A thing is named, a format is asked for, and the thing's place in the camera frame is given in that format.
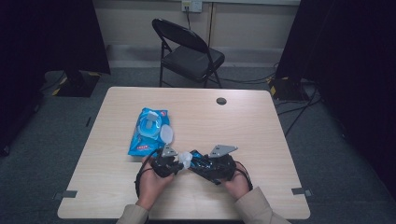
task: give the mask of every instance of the wet wipes package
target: wet wipes package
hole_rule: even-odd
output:
[[[170,144],[172,139],[168,111],[145,107],[137,118],[128,155],[147,156],[153,150]]]

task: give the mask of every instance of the sleeve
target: sleeve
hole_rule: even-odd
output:
[[[260,188],[255,188],[241,197],[235,206],[246,224],[289,223],[285,218],[273,212]]]
[[[149,216],[149,211],[135,205],[128,204],[117,224],[144,224]]]

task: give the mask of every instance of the hand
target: hand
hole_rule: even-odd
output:
[[[236,162],[236,168],[245,171],[245,168],[239,162]],[[236,200],[249,192],[248,181],[239,171],[235,171],[233,179],[230,181],[221,180],[221,183]]]
[[[150,159],[143,168],[143,171],[147,169],[151,170],[147,170],[140,177],[140,196],[136,202],[136,205],[139,205],[148,211],[152,208],[157,198],[163,193],[165,187],[174,179],[174,174],[165,178],[155,174],[150,165],[151,161],[152,159]]]

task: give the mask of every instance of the baseboard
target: baseboard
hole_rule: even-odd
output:
[[[272,67],[278,63],[283,49],[216,48],[225,54],[225,67]],[[108,45],[110,67],[159,67],[161,49],[157,47],[132,47]]]

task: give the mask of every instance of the black tape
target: black tape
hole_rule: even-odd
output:
[[[311,191],[311,189],[303,189],[303,188],[297,188],[297,189],[291,189],[291,192],[293,192],[293,195],[297,194],[303,194],[305,197],[310,197],[314,195]]]
[[[65,190],[63,192],[57,192],[53,195],[52,200],[62,200],[63,198],[76,198],[76,190]]]

